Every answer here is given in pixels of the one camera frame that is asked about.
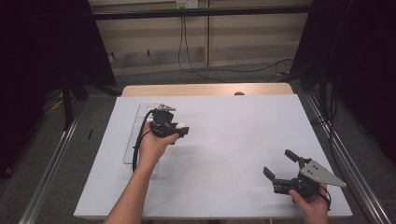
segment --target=black cable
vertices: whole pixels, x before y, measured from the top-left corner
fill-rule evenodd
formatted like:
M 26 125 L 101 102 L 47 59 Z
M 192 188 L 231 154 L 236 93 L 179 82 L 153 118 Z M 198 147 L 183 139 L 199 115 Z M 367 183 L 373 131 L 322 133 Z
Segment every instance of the black cable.
M 330 211 L 331 210 L 330 207 L 332 205 L 332 195 L 330 195 L 330 192 L 327 189 L 323 188 L 321 185 L 319 185 L 319 187 L 324 189 L 324 191 L 326 191 L 326 194 L 329 196 L 329 198 L 327 198 L 325 195 L 318 192 L 318 196 L 322 198 L 324 201 L 326 201 L 327 209 L 328 211 Z
M 253 72 L 260 72 L 263 70 L 266 70 L 268 68 L 277 66 L 280 63 L 286 62 L 286 61 L 293 61 L 293 59 L 282 59 L 276 63 L 270 64 L 268 66 L 265 66 L 264 68 L 258 68 L 258 69 L 253 69 L 253 70 L 235 70 L 235 69 L 221 69 L 221 68 L 207 68 L 207 69 L 200 69 L 197 70 L 198 72 L 239 72 L 239 73 L 253 73 Z
M 140 127 L 139 134 L 136 138 L 136 144 L 134 145 L 134 157 L 132 159 L 132 171 L 134 171 L 137 166 L 137 156 L 139 155 L 140 144 L 142 143 L 143 137 L 148 133 L 148 132 L 146 132 L 142 135 L 143 129 L 145 128 L 145 124 L 146 124 L 146 121 L 148 120 L 149 115 L 153 112 L 154 112 L 154 110 L 150 110 L 147 113 L 147 115 L 143 118 L 142 126 Z
M 192 71 L 188 71 L 186 69 L 184 69 L 181 64 L 180 64 L 180 51 L 181 51 L 181 44 L 183 42 L 183 33 L 184 33 L 184 40 L 185 40 L 185 44 L 186 44 L 186 51 L 187 51 L 187 57 L 189 59 L 189 64 L 190 64 L 190 68 Z M 226 81 L 214 78 L 214 77 L 205 77 L 202 76 L 201 74 L 199 74 L 193 67 L 191 64 L 191 58 L 190 58 L 190 53 L 189 53 L 189 45 L 187 42 L 187 28 L 186 28 L 186 19 L 184 17 L 181 17 L 181 35 L 180 35 L 180 45 L 178 47 L 178 56 L 177 56 L 177 60 L 178 60 L 178 66 L 180 67 L 180 69 L 184 72 L 187 73 L 194 73 L 195 75 L 197 75 L 198 77 L 203 77 L 203 78 L 207 78 L 207 79 L 211 79 L 211 80 L 215 80 L 218 82 L 222 82 L 222 83 L 227 83 Z
M 339 174 L 341 176 L 341 179 L 343 179 L 344 181 L 347 182 L 347 179 L 345 178 L 344 174 L 341 172 L 341 166 L 338 162 L 338 160 L 336 159 L 334 150 L 333 150 L 333 145 L 332 145 L 332 140 L 333 140 L 333 133 L 334 133 L 334 126 L 333 126 L 333 120 L 335 118 L 335 115 L 337 114 L 338 111 L 338 103 L 337 103 L 337 92 L 335 90 L 335 87 L 332 86 L 332 92 L 331 92 L 331 100 L 330 100 L 330 106 L 329 109 L 327 110 L 328 115 L 323 117 L 323 116 L 319 116 L 316 119 L 323 119 L 323 121 L 318 122 L 317 124 L 321 123 L 328 123 L 329 124 L 329 148 L 330 148 L 330 152 L 332 154 L 332 158 L 334 159 L 335 162 L 335 166 L 337 167 Z M 349 193 L 352 195 L 354 201 L 356 202 L 356 204 L 358 205 L 359 209 L 361 210 L 361 213 L 363 214 L 363 216 L 365 217 L 366 221 L 368 223 L 370 222 L 370 219 L 368 218 L 368 216 L 366 215 L 366 213 L 364 212 L 363 208 L 361 207 L 361 205 L 358 203 L 358 197 L 355 195 L 355 193 L 352 191 L 352 189 L 350 188 L 350 185 L 348 183 L 346 183 L 346 187 L 349 190 Z
M 186 19 L 185 19 L 184 17 L 182 17 L 182 18 L 181 18 L 181 21 L 182 21 L 182 24 L 181 24 L 181 27 L 182 27 L 182 28 L 181 28 L 181 34 L 180 34 L 180 44 L 179 44 L 179 47 L 178 47 L 177 61 L 178 61 L 178 66 L 179 66 L 180 69 L 181 69 L 182 71 L 184 71 L 184 72 L 187 72 L 187 73 L 194 73 L 194 74 L 196 74 L 196 75 L 199 76 L 199 77 L 209 78 L 209 79 L 216 80 L 216 81 L 219 81 L 219 82 L 227 83 L 226 81 L 220 80 L 220 79 L 217 79 L 217 78 L 202 76 L 201 74 L 198 74 L 198 72 L 236 72 L 236 73 L 253 73 L 253 72 L 260 72 L 260 71 L 269 69 L 269 68 L 274 67 L 274 66 L 276 67 L 276 70 L 277 70 L 277 65 L 278 65 L 278 64 L 283 63 L 283 62 L 286 62 L 286 61 L 293 61 L 293 59 L 283 59 L 283 60 L 280 60 L 280 61 L 278 61 L 278 62 L 276 62 L 276 63 L 273 63 L 273 64 L 270 64 L 270 65 L 268 65 L 268 66 L 265 66 L 264 68 L 258 68 L 258 69 L 253 69 L 253 70 L 236 70 L 236 69 L 221 69 L 221 68 L 195 69 L 195 68 L 192 67 L 191 58 L 190 58 L 190 53 L 189 53 L 189 44 L 188 44 L 188 41 L 187 41 L 187 26 L 186 26 Z M 189 70 L 184 69 L 184 68 L 181 66 L 181 64 L 180 64 L 180 52 L 181 52 L 181 46 L 182 46 L 182 42 L 183 42 L 183 34 L 184 34 L 184 41 L 185 41 L 185 44 L 186 44 L 187 56 L 188 56 L 190 68 L 191 68 L 192 71 L 189 71 Z M 265 81 L 265 82 L 271 81 L 271 80 L 276 76 L 276 72 L 274 73 L 274 75 L 273 75 L 272 77 L 270 77 L 270 78 L 269 78 L 267 81 Z

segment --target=power cord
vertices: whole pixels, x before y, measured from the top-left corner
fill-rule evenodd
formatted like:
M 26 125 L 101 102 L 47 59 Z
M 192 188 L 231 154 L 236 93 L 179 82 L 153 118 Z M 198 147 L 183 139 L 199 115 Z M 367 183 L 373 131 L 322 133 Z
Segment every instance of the power cord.
M 190 64 L 190 68 L 192 71 L 188 71 L 185 70 L 180 63 L 180 52 L 181 52 L 181 44 L 183 42 L 183 34 L 184 34 L 184 42 L 186 44 L 186 51 L 187 51 L 187 57 L 189 59 L 189 64 Z M 215 80 L 218 82 L 222 82 L 222 83 L 227 83 L 226 81 L 214 78 L 214 77 L 205 77 L 202 76 L 201 74 L 199 74 L 193 67 L 191 64 L 191 58 L 190 58 L 190 52 L 189 52 L 189 44 L 187 42 L 187 27 L 186 27 L 186 18 L 181 17 L 181 34 L 180 34 L 180 45 L 178 47 L 178 57 L 177 57 L 177 61 L 178 61 L 178 66 L 180 67 L 180 69 L 184 72 L 188 72 L 188 73 L 194 73 L 195 75 L 197 75 L 198 77 L 203 77 L 203 78 L 207 78 L 207 79 L 211 79 L 211 80 Z
M 183 36 L 184 36 L 184 42 L 185 42 L 185 45 L 186 45 L 186 51 L 187 51 L 187 56 L 188 56 L 188 59 L 189 59 L 189 64 L 190 64 L 191 71 L 184 69 L 184 68 L 181 66 L 181 63 L 180 63 L 180 52 L 181 52 L 181 46 L 182 46 L 182 43 L 183 43 Z M 264 68 L 258 68 L 258 69 L 253 69 L 253 70 L 235 70 L 235 69 L 218 69 L 218 68 L 199 69 L 199 70 L 198 70 L 198 69 L 194 69 L 194 68 L 192 67 L 192 64 L 191 64 L 191 58 L 190 58 L 190 52 L 189 52 L 189 44 L 188 44 L 188 40 L 187 40 L 186 19 L 185 19 L 184 17 L 181 17 L 181 35 L 180 35 L 180 44 L 179 44 L 179 48 L 178 48 L 177 61 L 178 61 L 178 66 L 179 66 L 180 69 L 181 69 L 182 71 L 184 71 L 184 72 L 187 72 L 187 73 L 194 73 L 195 75 L 197 75 L 197 76 L 199 76 L 199 77 L 208 78 L 208 79 L 216 80 L 216 81 L 219 81 L 219 82 L 227 83 L 227 81 L 220 80 L 220 79 L 217 79 L 217 78 L 214 78 L 214 77 L 202 76 L 201 74 L 199 74 L 199 72 L 236 72 L 236 73 L 253 73 L 253 72 L 260 72 L 260 71 L 264 71 L 264 70 L 267 70 L 267 69 L 269 69 L 269 68 L 275 67 L 275 68 L 276 68 L 276 71 L 274 72 L 274 75 L 271 76 L 268 80 L 265 81 L 265 82 L 269 82 L 269 81 L 271 81 L 272 79 L 275 78 L 275 76 L 276 76 L 276 74 L 277 74 L 277 66 L 278 66 L 280 63 L 287 62 L 287 61 L 293 61 L 293 59 L 283 59 L 283 60 L 280 60 L 280 61 L 278 61 L 278 62 L 276 62 L 276 63 L 273 63 L 273 64 L 270 64 L 270 65 L 268 65 L 268 66 L 265 66 Z

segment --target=cable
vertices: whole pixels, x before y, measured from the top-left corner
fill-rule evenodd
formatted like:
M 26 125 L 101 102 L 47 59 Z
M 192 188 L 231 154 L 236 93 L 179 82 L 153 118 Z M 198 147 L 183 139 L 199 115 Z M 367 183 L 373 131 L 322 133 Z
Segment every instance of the cable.
M 189 59 L 189 64 L 190 64 L 190 68 L 191 68 L 192 72 L 191 72 L 191 71 L 188 71 L 188 70 L 185 70 L 185 69 L 181 66 L 181 64 L 180 64 L 180 52 L 181 52 L 181 44 L 182 44 L 182 42 L 183 42 L 183 33 L 184 33 L 184 40 L 185 40 L 185 43 L 186 43 L 187 57 L 188 57 L 188 59 Z M 190 59 L 190 53 L 189 53 L 189 45 L 188 45 L 188 43 L 187 43 L 186 19 L 185 19 L 184 17 L 181 17 L 181 35 L 180 35 L 180 45 L 179 45 L 179 47 L 178 47 L 178 56 L 177 56 L 177 60 L 178 60 L 178 66 L 179 66 L 180 69 L 181 69 L 182 71 L 184 71 L 184 72 L 187 72 L 187 73 L 194 73 L 194 74 L 197 75 L 198 77 L 203 77 L 203 78 L 215 80 L 215 81 L 222 82 L 222 83 L 227 83 L 226 81 L 223 81 L 223 80 L 220 80 L 220 79 L 217 79 L 217 78 L 214 78 L 214 77 L 205 77 L 205 76 L 202 76 L 201 74 L 199 74 L 199 73 L 192 67 L 191 59 Z
M 258 68 L 258 69 L 253 69 L 253 70 L 236 70 L 236 69 L 221 69 L 221 68 L 195 69 L 195 68 L 192 67 L 191 58 L 190 58 L 190 53 L 189 53 L 189 44 L 188 44 L 188 41 L 187 41 L 187 26 L 186 26 L 186 19 L 185 19 L 184 17 L 182 17 L 182 18 L 181 18 L 181 22 L 182 22 L 182 24 L 181 24 L 181 27 L 182 27 L 182 28 L 181 28 L 181 34 L 180 34 L 180 44 L 179 44 L 179 47 L 178 47 L 177 61 L 178 61 L 178 66 L 179 66 L 180 69 L 181 69 L 182 71 L 184 71 L 184 72 L 187 72 L 187 73 L 194 73 L 194 74 L 196 74 L 196 75 L 199 76 L 199 77 L 208 78 L 208 79 L 216 80 L 216 81 L 219 81 L 219 82 L 227 83 L 226 81 L 220 80 L 220 79 L 217 79 L 217 78 L 202 76 L 202 75 L 199 74 L 198 72 L 236 72 L 236 73 L 253 73 L 253 72 L 260 72 L 260 71 L 269 69 L 269 68 L 274 67 L 274 66 L 276 67 L 276 72 L 277 72 L 277 66 L 278 66 L 280 63 L 287 62 L 287 61 L 294 61 L 293 59 L 283 59 L 283 60 L 280 60 L 280 61 L 278 61 L 278 62 L 276 62 L 276 63 L 273 63 L 273 64 L 270 64 L 270 65 L 268 65 L 268 66 L 265 66 L 264 68 Z M 192 71 L 189 71 L 189 70 L 184 69 L 184 68 L 181 66 L 181 64 L 180 64 L 180 52 L 181 52 L 181 46 L 182 46 L 182 42 L 183 42 L 183 34 L 184 34 L 184 41 L 185 41 L 185 45 L 186 45 L 187 56 L 188 56 L 190 68 L 191 68 Z M 270 78 L 269 78 L 268 80 L 266 80 L 265 82 L 271 81 L 271 80 L 276 76 L 276 72 L 274 73 L 274 75 L 273 75 L 272 77 L 270 77 Z
M 322 121 L 320 122 L 316 122 L 313 123 L 311 120 L 311 124 L 315 125 L 315 124 L 324 124 L 324 123 L 328 123 L 329 124 L 329 148 L 330 148 L 330 152 L 332 154 L 332 158 L 334 159 L 335 162 L 335 166 L 337 167 L 339 174 L 341 176 L 341 179 L 343 179 L 344 181 L 347 182 L 347 179 L 345 178 L 344 174 L 341 171 L 341 166 L 338 162 L 338 160 L 336 159 L 334 150 L 333 150 L 333 145 L 332 145 L 332 141 L 333 141 L 333 132 L 334 132 L 334 126 L 333 126 L 333 120 L 335 118 L 335 115 L 337 114 L 338 111 L 338 103 L 337 103 L 337 92 L 335 90 L 335 87 L 332 86 L 332 92 L 331 92 L 331 102 L 329 105 L 329 109 L 327 110 L 327 115 L 325 116 L 319 116 L 317 118 L 314 119 L 322 119 Z M 363 214 L 364 218 L 366 219 L 367 223 L 371 223 L 370 219 L 368 218 L 368 216 L 366 215 L 366 213 L 364 212 L 363 208 L 361 207 L 361 205 L 358 203 L 358 197 L 355 195 L 355 193 L 352 191 L 352 189 L 350 188 L 350 185 L 348 183 L 346 183 L 346 187 L 349 191 L 349 193 L 352 195 L 354 201 L 356 202 L 356 204 L 358 205 L 359 209 L 361 210 L 361 213 Z
M 134 156 L 132 158 L 132 171 L 134 171 L 137 166 L 137 156 L 139 155 L 140 144 L 142 143 L 143 137 L 148 133 L 148 132 L 145 132 L 142 135 L 143 129 L 145 128 L 145 124 L 146 124 L 146 121 L 148 120 L 149 115 L 152 114 L 153 112 L 154 112 L 154 110 L 150 110 L 147 113 L 147 115 L 143 118 L 142 126 L 140 127 L 140 131 L 139 131 L 139 134 L 136 139 L 136 144 L 134 145 Z

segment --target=hand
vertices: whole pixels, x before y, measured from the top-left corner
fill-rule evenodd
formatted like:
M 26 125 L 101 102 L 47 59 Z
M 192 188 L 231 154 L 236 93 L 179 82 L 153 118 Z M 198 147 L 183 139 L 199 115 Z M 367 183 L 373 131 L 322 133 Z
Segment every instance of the hand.
M 178 139 L 177 133 L 165 138 L 159 138 L 155 136 L 151 132 L 148 122 L 146 122 L 142 134 L 145 135 L 143 136 L 142 142 L 140 144 L 139 163 L 137 166 L 149 165 L 154 168 L 155 164 L 157 164 L 158 160 L 165 152 L 166 147 L 175 143 Z
M 319 193 L 326 196 L 326 184 L 320 184 L 323 188 L 319 188 Z M 327 217 L 328 214 L 328 205 L 327 202 L 319 197 L 318 195 L 314 195 L 314 199 L 306 200 L 301 197 L 301 195 L 291 189 L 289 191 L 290 197 L 300 206 L 303 210 L 304 214 L 304 223 L 305 224 L 328 224 L 329 219 Z

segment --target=white table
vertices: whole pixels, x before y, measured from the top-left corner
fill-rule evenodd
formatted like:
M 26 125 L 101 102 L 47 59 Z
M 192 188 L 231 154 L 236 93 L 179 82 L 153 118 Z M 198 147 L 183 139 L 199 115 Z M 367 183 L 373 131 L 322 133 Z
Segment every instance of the white table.
M 104 218 L 120 197 L 131 176 L 131 166 L 122 159 L 134 115 L 139 104 L 147 103 L 176 107 L 174 121 L 185 121 L 191 129 L 161 158 L 159 173 L 150 180 L 144 218 L 300 217 L 290 196 L 273 193 L 263 166 L 278 178 L 297 176 L 298 164 L 284 155 L 291 149 L 331 170 L 297 95 L 123 96 L 117 100 L 75 216 Z M 329 192 L 329 216 L 352 216 L 342 191 L 329 186 Z

